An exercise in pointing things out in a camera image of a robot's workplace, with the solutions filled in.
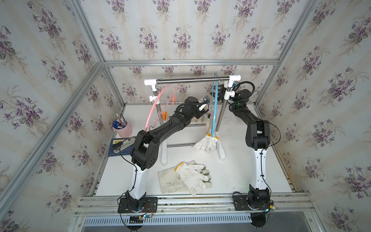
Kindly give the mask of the blue wavy hanger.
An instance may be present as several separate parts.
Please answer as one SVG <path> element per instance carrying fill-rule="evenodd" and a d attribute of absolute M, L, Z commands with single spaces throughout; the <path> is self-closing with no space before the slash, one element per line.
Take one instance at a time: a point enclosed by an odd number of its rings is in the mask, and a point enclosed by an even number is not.
<path fill-rule="evenodd" d="M 219 81 L 216 80 L 212 85 L 211 97 L 212 97 L 212 115 L 211 115 L 211 137 L 214 137 L 215 133 L 215 123 L 216 123 L 216 111 L 217 111 L 217 102 L 218 102 L 218 85 Z"/>

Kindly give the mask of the beige glove black cuff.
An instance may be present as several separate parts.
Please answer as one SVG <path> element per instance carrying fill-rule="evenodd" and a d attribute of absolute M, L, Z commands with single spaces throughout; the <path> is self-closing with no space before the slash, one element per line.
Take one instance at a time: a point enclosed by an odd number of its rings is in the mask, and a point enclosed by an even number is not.
<path fill-rule="evenodd" d="M 209 114 L 207 116 L 207 122 L 206 122 L 206 135 L 211 136 L 211 137 L 216 137 L 216 132 L 213 130 L 214 128 L 214 117 Z"/>
<path fill-rule="evenodd" d="M 214 112 L 213 111 L 208 112 L 206 116 L 206 123 L 205 123 L 205 126 L 208 130 L 212 128 L 213 117 L 214 117 Z"/>

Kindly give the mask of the white glove yellow cuff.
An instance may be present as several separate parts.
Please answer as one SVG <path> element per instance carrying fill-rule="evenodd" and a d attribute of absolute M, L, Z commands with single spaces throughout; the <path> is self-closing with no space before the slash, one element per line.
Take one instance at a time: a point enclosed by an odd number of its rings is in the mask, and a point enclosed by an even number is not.
<path fill-rule="evenodd" d="M 182 162 L 174 171 L 187 187 L 192 196 L 202 194 L 206 189 L 212 188 L 210 171 L 204 164 Z"/>
<path fill-rule="evenodd" d="M 193 148 L 195 150 L 206 151 L 207 153 L 216 150 L 219 138 L 217 136 L 212 136 L 211 134 L 206 134 L 203 139 L 197 142 Z"/>

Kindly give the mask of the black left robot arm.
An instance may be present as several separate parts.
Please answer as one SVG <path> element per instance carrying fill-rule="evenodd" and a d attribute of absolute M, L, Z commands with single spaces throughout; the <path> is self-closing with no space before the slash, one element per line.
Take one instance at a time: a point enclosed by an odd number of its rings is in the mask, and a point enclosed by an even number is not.
<path fill-rule="evenodd" d="M 208 113 L 209 110 L 205 109 L 205 106 L 210 101 L 209 97 L 204 97 L 202 100 L 187 97 L 164 124 L 150 131 L 141 130 L 135 136 L 129 162 L 133 165 L 132 187 L 125 192 L 125 199 L 135 211 L 140 211 L 145 204 L 148 170 L 156 163 L 161 144 L 171 135 L 188 126 L 193 118 L 199 119 Z"/>

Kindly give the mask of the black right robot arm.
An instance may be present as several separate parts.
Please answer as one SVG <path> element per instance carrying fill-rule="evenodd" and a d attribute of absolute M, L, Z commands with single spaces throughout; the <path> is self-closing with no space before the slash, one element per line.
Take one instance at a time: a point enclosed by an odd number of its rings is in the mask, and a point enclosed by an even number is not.
<path fill-rule="evenodd" d="M 253 180 L 246 195 L 240 192 L 232 194 L 236 211 L 263 210 L 272 208 L 271 188 L 267 183 L 266 156 L 271 146 L 270 122 L 254 115 L 247 107 L 247 102 L 255 92 L 255 85 L 250 81 L 239 82 L 232 86 L 235 93 L 228 100 L 232 101 L 229 111 L 241 119 L 247 126 L 245 143 L 252 150 Z"/>

